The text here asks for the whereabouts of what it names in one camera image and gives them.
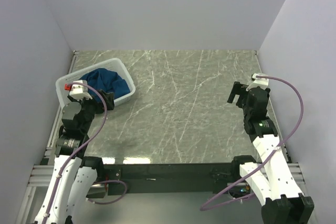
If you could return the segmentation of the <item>blue printed t-shirt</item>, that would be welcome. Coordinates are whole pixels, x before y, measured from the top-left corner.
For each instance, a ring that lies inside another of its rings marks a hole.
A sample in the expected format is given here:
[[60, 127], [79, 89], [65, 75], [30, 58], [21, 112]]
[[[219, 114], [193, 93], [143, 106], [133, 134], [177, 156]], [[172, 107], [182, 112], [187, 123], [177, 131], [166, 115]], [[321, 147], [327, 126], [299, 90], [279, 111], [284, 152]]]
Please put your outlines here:
[[88, 72], [79, 80], [86, 81], [89, 86], [97, 91], [114, 92], [114, 99], [131, 92], [127, 82], [117, 72], [105, 68], [97, 68]]

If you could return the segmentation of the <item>white perforated plastic basket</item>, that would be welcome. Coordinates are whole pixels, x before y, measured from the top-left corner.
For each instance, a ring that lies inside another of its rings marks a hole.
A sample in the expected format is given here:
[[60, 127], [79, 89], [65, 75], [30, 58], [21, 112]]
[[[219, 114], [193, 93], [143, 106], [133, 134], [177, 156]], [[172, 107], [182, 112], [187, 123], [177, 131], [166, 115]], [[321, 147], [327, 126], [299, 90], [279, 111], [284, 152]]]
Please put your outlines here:
[[129, 101], [135, 93], [134, 82], [125, 65], [120, 59], [112, 58], [59, 78], [56, 81], [56, 92], [62, 108], [70, 103], [69, 91], [65, 86], [78, 80], [86, 80], [88, 85], [98, 91], [114, 93], [116, 106]]

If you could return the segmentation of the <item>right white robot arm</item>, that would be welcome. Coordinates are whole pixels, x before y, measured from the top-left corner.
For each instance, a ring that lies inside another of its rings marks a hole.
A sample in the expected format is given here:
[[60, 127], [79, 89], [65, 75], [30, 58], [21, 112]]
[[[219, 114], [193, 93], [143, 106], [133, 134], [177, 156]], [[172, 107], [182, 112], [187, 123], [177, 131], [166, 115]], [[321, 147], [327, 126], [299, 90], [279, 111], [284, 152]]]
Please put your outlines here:
[[238, 97], [236, 105], [243, 111], [245, 132], [262, 163], [249, 157], [235, 157], [230, 175], [250, 186], [261, 204], [264, 223], [308, 223], [314, 203], [297, 185], [279, 146], [275, 124], [267, 115], [269, 93], [266, 80], [255, 80], [250, 85], [233, 84], [228, 103]]

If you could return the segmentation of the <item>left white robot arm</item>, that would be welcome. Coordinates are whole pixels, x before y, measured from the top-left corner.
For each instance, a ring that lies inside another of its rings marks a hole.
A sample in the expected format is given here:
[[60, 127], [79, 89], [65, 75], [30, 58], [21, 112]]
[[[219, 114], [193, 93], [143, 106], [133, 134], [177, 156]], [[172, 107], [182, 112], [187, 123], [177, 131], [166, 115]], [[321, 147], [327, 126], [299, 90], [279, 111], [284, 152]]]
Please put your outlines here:
[[104, 179], [102, 159], [85, 156], [95, 115], [114, 108], [114, 94], [98, 92], [98, 101], [87, 91], [68, 95], [70, 102], [62, 109], [53, 174], [35, 223], [73, 223], [92, 184]]

